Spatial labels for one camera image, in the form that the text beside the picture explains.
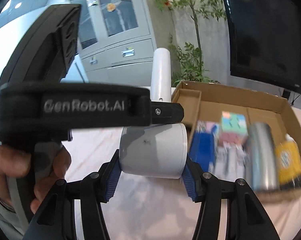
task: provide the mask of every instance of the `table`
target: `table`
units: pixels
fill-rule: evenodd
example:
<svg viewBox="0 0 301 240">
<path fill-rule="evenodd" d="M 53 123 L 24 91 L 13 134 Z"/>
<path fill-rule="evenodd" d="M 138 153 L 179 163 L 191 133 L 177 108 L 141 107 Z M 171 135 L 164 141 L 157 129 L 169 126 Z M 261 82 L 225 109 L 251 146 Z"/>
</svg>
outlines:
<svg viewBox="0 0 301 240">
<path fill-rule="evenodd" d="M 301 125 L 301 110 L 293 108 Z M 98 171 L 119 147 L 122 128 L 74 130 L 73 141 L 64 145 L 72 156 L 67 181 L 80 180 Z M 292 240 L 301 228 L 301 197 L 264 205 L 281 240 Z M 122 173 L 113 198 L 102 204 L 112 240 L 191 239 L 200 203 L 187 196 L 181 179 L 147 178 Z M 84 239 L 79 201 L 76 202 L 78 240 Z M 225 239 L 227 201 L 222 201 L 220 233 Z"/>
</svg>

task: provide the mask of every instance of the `white mug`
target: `white mug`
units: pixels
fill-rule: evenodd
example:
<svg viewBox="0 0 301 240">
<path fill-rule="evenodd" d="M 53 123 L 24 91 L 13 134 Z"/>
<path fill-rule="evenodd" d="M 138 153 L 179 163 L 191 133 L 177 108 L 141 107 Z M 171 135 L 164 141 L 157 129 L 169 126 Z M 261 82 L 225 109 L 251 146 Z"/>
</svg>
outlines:
<svg viewBox="0 0 301 240">
<path fill-rule="evenodd" d="M 178 179 L 186 156 L 187 133 L 182 123 L 123 129 L 119 162 L 125 173 Z"/>
</svg>

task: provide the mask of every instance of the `television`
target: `television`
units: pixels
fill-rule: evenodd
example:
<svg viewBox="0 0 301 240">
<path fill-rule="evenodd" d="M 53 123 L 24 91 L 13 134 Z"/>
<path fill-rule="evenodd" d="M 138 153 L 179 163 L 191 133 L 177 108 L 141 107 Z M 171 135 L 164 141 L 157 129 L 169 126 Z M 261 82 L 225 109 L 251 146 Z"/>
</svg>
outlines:
<svg viewBox="0 0 301 240">
<path fill-rule="evenodd" d="M 224 0 L 230 74 L 301 94 L 301 11 L 291 0 Z"/>
</svg>

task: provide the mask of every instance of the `screw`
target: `screw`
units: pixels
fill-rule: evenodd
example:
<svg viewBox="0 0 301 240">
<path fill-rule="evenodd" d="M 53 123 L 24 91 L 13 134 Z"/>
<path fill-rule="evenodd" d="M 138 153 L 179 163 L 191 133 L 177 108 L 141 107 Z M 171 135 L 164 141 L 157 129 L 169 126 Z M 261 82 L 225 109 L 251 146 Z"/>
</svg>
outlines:
<svg viewBox="0 0 301 240">
<path fill-rule="evenodd" d="M 204 173 L 203 173 L 203 177 L 204 177 L 205 179 L 210 179 L 210 178 L 212 177 L 212 175 L 211 175 L 209 172 L 204 172 Z"/>
<path fill-rule="evenodd" d="M 59 179 L 59 180 L 56 181 L 56 184 L 58 186 L 64 185 L 65 184 L 65 180 L 64 179 Z"/>
<path fill-rule="evenodd" d="M 237 180 L 237 183 L 241 186 L 245 185 L 246 184 L 246 181 L 244 179 L 238 179 Z"/>
<path fill-rule="evenodd" d="M 92 179 L 97 179 L 99 177 L 99 173 L 98 172 L 92 172 L 90 174 L 90 176 L 91 176 Z"/>
<path fill-rule="evenodd" d="M 157 115 L 160 115 L 162 113 L 162 111 L 160 110 L 160 108 L 156 108 L 155 112 L 156 112 Z"/>
</svg>

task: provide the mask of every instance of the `glass cabinet door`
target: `glass cabinet door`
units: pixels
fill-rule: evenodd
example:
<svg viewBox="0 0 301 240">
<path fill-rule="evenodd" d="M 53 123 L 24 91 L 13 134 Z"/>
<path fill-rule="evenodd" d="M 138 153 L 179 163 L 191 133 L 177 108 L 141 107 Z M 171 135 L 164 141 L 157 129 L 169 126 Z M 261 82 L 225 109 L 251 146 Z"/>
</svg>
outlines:
<svg viewBox="0 0 301 240">
<path fill-rule="evenodd" d="M 104 46 L 150 34 L 143 0 L 97 0 L 97 3 L 95 8 L 103 18 L 106 32 L 103 41 L 100 39 Z"/>
<path fill-rule="evenodd" d="M 132 0 L 99 1 L 108 36 L 138 27 Z"/>
<path fill-rule="evenodd" d="M 69 1 L 71 3 L 79 3 L 82 5 L 79 18 L 78 36 L 82 49 L 86 49 L 87 47 L 98 42 L 87 2 L 86 0 Z"/>
<path fill-rule="evenodd" d="M 103 18 L 95 9 L 96 0 L 66 0 L 69 3 L 81 4 L 78 28 L 78 53 L 84 56 L 96 50 L 101 37 L 106 32 Z"/>
</svg>

